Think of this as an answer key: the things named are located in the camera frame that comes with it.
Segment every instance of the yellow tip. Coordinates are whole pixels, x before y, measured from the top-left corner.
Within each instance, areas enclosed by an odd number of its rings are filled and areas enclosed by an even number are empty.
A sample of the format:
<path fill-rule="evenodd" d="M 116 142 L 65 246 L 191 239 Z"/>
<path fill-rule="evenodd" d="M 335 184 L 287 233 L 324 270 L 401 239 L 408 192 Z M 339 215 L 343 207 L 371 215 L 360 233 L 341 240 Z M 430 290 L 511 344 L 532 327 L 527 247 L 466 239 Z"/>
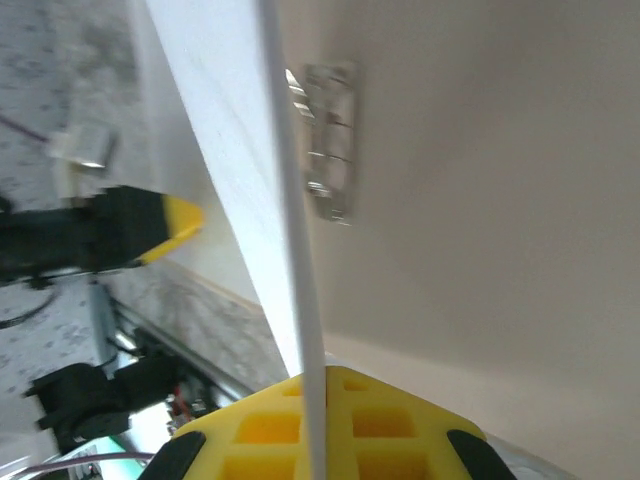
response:
<path fill-rule="evenodd" d="M 170 238 L 142 255 L 140 260 L 144 263 L 165 256 L 193 237 L 204 225 L 204 212 L 193 203 L 170 195 L 163 195 L 162 200 Z"/>

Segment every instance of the black plastic part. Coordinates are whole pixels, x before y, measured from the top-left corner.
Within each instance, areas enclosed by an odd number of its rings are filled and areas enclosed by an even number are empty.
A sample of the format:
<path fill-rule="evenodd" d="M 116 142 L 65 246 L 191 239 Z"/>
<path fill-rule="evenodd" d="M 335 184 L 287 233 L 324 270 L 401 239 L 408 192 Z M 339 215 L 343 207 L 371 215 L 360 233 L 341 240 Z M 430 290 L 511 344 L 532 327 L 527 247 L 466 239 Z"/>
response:
<path fill-rule="evenodd" d="M 449 430 L 447 438 L 472 480 L 516 480 L 496 451 L 481 438 L 462 430 Z"/>
<path fill-rule="evenodd" d="M 67 453 L 86 440 L 117 435 L 129 428 L 129 415 L 163 401 L 178 384 L 172 357 L 143 358 L 107 379 L 100 367 L 76 363 L 34 380 L 45 412 L 42 430 L 53 429 L 58 449 Z"/>
<path fill-rule="evenodd" d="M 137 266 L 170 238 L 163 195 L 108 188 L 82 207 L 0 215 L 0 285 Z"/>
<path fill-rule="evenodd" d="M 163 445 L 138 480 L 182 480 L 207 441 L 202 432 L 189 432 Z"/>

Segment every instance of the white wall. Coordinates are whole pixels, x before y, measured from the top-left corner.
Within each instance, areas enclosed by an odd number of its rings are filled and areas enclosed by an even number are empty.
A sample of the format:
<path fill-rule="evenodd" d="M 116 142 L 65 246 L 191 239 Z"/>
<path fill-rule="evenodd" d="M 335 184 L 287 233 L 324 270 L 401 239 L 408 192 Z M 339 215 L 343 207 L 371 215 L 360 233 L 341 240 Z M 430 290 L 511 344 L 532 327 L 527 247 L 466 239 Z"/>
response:
<path fill-rule="evenodd" d="M 257 304 L 247 267 L 213 187 L 202 153 L 144 2 L 132 0 L 139 82 L 149 130 L 154 188 L 201 206 L 205 228 L 168 255 L 214 287 Z"/>
<path fill-rule="evenodd" d="M 638 478 L 637 5 L 281 4 L 294 70 L 362 69 L 353 227 L 311 220 L 327 350 Z"/>

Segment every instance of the metal hinge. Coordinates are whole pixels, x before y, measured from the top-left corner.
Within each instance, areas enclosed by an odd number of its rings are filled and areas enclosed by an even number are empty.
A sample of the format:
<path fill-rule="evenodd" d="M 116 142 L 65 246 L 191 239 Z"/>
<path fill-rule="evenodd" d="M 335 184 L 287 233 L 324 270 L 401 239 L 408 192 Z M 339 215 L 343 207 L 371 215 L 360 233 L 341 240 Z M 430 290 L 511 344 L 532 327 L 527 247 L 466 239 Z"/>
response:
<path fill-rule="evenodd" d="M 353 126 L 356 66 L 307 65 L 303 84 L 286 71 L 293 104 L 310 125 L 305 188 L 318 215 L 349 225 L 354 183 Z"/>

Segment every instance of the yellow plastic part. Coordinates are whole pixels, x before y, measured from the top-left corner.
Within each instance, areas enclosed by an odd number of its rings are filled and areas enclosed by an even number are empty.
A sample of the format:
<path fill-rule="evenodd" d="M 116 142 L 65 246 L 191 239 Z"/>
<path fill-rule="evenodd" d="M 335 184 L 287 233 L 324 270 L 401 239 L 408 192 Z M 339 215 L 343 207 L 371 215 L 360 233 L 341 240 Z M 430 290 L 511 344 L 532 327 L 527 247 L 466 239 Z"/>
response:
<path fill-rule="evenodd" d="M 207 440 L 185 480 L 310 479 L 301 379 L 295 377 L 188 423 Z M 329 480 L 469 480 L 451 429 L 470 421 L 383 382 L 327 367 Z"/>
<path fill-rule="evenodd" d="M 143 263 L 164 257 L 174 248 L 193 237 L 204 225 L 204 212 L 196 205 L 178 197 L 163 195 L 164 217 L 169 227 L 169 239 L 140 256 Z"/>

